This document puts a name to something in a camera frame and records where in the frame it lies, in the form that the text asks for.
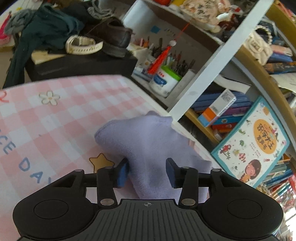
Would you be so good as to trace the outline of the black box under shoe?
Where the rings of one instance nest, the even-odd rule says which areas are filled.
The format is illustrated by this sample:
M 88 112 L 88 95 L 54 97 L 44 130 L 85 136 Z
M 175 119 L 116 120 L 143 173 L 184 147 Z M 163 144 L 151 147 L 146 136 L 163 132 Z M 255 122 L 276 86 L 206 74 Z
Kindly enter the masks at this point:
M 105 54 L 102 51 L 91 55 L 65 55 L 41 64 L 30 59 L 25 70 L 32 81 L 86 75 L 132 75 L 137 58 L 126 51 L 123 58 Z

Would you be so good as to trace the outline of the purple and pink sweater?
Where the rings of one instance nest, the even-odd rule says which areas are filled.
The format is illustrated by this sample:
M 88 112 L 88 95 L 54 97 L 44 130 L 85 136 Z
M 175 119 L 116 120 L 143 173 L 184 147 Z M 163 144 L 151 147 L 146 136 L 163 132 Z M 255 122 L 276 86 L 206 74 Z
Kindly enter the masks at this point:
M 118 164 L 129 161 L 129 178 L 140 199 L 175 199 L 181 190 L 171 187 L 166 174 L 166 160 L 179 167 L 187 166 L 200 173 L 210 173 L 212 163 L 195 152 L 189 139 L 176 132 L 172 118 L 154 111 L 135 118 L 111 120 L 94 135 L 105 154 Z

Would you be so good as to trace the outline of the children's sound book teal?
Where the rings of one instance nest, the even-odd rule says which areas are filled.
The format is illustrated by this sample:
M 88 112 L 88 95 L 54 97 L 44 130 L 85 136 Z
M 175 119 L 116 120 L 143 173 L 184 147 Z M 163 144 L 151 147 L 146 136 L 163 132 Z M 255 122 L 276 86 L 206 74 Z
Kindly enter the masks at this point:
M 261 96 L 211 155 L 226 173 L 255 188 L 289 145 L 285 129 Z

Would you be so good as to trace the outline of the brown leather shoe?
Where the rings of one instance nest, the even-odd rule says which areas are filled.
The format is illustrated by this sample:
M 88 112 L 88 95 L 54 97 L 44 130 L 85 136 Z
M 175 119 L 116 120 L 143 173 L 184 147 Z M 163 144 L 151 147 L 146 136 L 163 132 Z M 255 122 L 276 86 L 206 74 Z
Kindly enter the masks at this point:
M 123 25 L 116 17 L 102 20 L 91 26 L 85 36 L 97 42 L 103 42 L 102 51 L 110 56 L 123 58 L 132 38 L 132 29 Z

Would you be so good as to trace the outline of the usmile white orange box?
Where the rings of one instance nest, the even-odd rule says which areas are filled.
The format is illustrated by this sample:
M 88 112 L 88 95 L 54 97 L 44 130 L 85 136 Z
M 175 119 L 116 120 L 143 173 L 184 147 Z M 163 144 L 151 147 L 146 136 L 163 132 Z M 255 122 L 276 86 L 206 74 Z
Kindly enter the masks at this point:
M 218 117 L 229 109 L 236 101 L 236 96 L 229 90 L 224 90 L 219 97 L 198 117 L 198 121 L 203 127 L 208 127 L 217 120 Z

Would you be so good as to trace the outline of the red tassel charm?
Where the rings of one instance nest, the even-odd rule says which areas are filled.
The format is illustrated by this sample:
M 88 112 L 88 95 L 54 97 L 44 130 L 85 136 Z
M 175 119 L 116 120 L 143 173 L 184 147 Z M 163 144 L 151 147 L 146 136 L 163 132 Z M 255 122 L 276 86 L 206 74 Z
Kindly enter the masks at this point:
M 154 75 L 157 72 L 157 70 L 159 69 L 159 67 L 161 67 L 161 65 L 163 64 L 163 62 L 167 58 L 171 48 L 177 44 L 178 39 L 181 37 L 182 33 L 184 33 L 184 31 L 187 29 L 187 27 L 189 27 L 190 23 L 191 23 L 191 21 L 189 21 L 185 25 L 185 27 L 182 28 L 182 30 L 177 34 L 175 39 L 173 39 L 169 42 L 166 49 L 164 51 L 162 51 L 161 54 L 158 56 L 158 58 L 156 58 L 156 60 L 151 64 L 151 66 L 147 70 L 147 73 L 149 75 Z

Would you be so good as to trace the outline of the white quilted pearl handbag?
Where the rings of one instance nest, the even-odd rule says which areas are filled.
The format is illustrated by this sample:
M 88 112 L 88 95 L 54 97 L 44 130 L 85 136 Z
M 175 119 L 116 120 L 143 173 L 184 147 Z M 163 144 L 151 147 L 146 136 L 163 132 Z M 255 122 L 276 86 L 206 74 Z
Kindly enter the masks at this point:
M 257 33 L 257 30 L 264 30 L 267 33 L 267 42 Z M 271 48 L 272 40 L 271 31 L 265 26 L 257 25 L 254 31 L 249 34 L 243 46 L 263 66 L 273 54 Z

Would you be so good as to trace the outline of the cat decoration plaque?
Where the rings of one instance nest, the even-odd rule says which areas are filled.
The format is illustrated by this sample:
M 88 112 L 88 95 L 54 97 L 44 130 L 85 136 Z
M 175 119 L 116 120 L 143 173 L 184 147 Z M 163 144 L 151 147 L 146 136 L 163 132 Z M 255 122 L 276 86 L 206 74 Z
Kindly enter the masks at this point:
M 180 10 L 200 28 L 212 33 L 220 32 L 219 23 L 230 21 L 233 15 L 230 1 L 223 0 L 188 0 L 180 5 Z

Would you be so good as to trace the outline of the white wrist watch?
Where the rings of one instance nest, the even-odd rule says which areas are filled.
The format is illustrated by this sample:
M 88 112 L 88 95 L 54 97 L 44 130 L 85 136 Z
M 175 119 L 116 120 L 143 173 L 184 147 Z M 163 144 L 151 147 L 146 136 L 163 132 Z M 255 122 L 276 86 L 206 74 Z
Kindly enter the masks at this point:
M 89 55 L 100 51 L 103 47 L 103 42 L 96 42 L 92 38 L 73 35 L 65 44 L 67 54 L 72 55 Z

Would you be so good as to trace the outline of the pink checkered tablecloth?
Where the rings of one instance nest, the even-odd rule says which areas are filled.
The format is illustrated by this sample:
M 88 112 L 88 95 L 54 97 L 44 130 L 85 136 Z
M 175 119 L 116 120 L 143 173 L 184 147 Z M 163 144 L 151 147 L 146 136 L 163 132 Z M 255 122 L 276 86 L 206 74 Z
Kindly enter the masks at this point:
M 93 171 L 95 132 L 113 119 L 167 112 L 131 80 L 97 75 L 1 91 L 1 240 L 17 240 L 15 205 L 76 169 Z

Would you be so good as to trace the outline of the dark teal garment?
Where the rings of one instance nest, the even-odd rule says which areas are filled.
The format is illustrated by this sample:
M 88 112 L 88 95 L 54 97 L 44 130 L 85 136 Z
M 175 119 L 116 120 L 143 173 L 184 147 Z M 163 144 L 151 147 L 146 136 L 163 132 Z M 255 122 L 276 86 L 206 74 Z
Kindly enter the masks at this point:
M 77 35 L 84 24 L 51 4 L 39 7 L 33 19 L 24 28 L 12 57 L 3 89 L 23 84 L 24 68 L 32 52 L 40 48 L 64 49 L 66 41 Z

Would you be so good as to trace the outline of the white green pen jar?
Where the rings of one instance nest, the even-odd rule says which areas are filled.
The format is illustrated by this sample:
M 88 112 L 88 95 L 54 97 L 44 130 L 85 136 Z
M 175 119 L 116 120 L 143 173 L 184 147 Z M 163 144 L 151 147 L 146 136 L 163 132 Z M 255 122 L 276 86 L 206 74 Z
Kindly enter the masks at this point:
M 182 76 L 175 73 L 169 66 L 161 66 L 149 82 L 151 90 L 166 98 L 176 87 Z

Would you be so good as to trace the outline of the white bookshelf frame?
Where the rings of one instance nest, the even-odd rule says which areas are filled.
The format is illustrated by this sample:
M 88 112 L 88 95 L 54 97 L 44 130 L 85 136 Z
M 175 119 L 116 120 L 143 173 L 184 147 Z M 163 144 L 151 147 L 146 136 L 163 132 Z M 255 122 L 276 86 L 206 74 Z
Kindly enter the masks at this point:
M 203 30 L 187 16 L 167 6 L 162 6 L 155 1 L 135 1 L 133 3 L 123 17 L 123 23 L 134 29 L 137 34 L 144 34 L 153 25 L 163 20 L 197 40 L 212 53 L 212 56 L 203 57 L 197 54 L 194 57 L 196 60 L 205 60 L 204 65 L 181 93 L 169 100 L 167 110 L 162 111 L 163 115 L 171 116 L 173 120 L 178 121 L 185 114 L 231 61 L 272 3 L 273 1 L 257 1 L 238 29 L 225 43 Z

